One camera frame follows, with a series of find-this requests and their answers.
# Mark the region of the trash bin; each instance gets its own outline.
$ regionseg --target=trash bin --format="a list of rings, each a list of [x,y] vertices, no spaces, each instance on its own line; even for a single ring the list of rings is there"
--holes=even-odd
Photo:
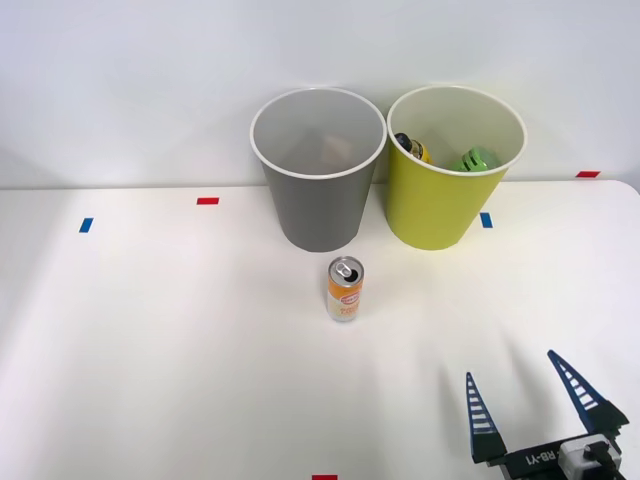
[[[413,90],[393,104],[387,126],[387,221],[400,240],[424,250],[447,248],[462,238],[527,143],[524,122],[509,105],[468,87]],[[433,164],[404,150],[397,133],[421,142]],[[493,151],[500,165],[484,172],[447,168],[476,146]]]
[[[296,90],[260,109],[251,147],[291,243],[328,252],[355,237],[386,138],[380,111],[345,90]]]

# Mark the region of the gray bin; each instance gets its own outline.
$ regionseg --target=gray bin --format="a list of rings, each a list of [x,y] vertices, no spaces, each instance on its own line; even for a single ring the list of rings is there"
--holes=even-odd
[[[260,109],[251,147],[291,243],[328,252],[356,236],[386,134],[380,111],[345,90],[296,90]]]

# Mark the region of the can label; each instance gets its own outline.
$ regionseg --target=can label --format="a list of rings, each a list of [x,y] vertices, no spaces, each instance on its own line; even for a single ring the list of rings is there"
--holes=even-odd
[[[354,286],[343,287],[329,278],[327,308],[329,315],[338,322],[348,322],[356,318],[360,306],[362,282]]]

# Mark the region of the green object in bin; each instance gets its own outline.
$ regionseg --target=green object in bin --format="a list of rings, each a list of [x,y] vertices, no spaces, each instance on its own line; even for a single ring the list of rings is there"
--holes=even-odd
[[[452,170],[457,172],[486,172],[498,168],[496,156],[484,147],[473,147],[465,153]]]

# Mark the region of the yellow-green bin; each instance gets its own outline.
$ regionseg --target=yellow-green bin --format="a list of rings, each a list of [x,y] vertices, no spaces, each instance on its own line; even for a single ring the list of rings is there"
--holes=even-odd
[[[524,122],[513,108],[462,86],[403,95],[391,107],[387,126],[392,142],[387,221],[400,240],[424,250],[447,248],[462,238],[527,143]],[[397,133],[422,143],[432,164],[404,150]],[[448,169],[478,146],[493,151],[500,165],[484,172]]]

